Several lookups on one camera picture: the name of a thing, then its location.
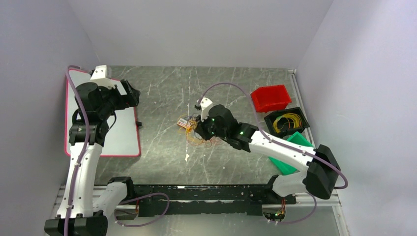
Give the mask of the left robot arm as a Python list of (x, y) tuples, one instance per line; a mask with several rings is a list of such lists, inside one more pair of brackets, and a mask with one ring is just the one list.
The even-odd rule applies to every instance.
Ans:
[(113, 177), (105, 192), (93, 200), (94, 175), (110, 130), (108, 118), (116, 111), (139, 104), (140, 92), (126, 80), (122, 95), (117, 85), (90, 80), (71, 86), (78, 108), (72, 115), (70, 127), (70, 167), (62, 202), (53, 219), (46, 220), (44, 231), (49, 236), (104, 236), (108, 220), (117, 205), (134, 202), (136, 190), (130, 177)]

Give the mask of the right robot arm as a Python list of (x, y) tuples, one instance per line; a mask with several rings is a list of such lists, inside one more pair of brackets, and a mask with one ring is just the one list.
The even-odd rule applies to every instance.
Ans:
[(340, 167), (329, 147), (307, 147), (274, 137), (254, 125), (238, 122), (221, 104), (201, 104), (198, 109), (201, 114), (195, 132), (204, 140), (218, 137), (234, 149), (266, 155), (296, 169), (294, 174), (274, 178), (265, 191), (270, 203), (304, 192), (323, 200), (331, 197)]

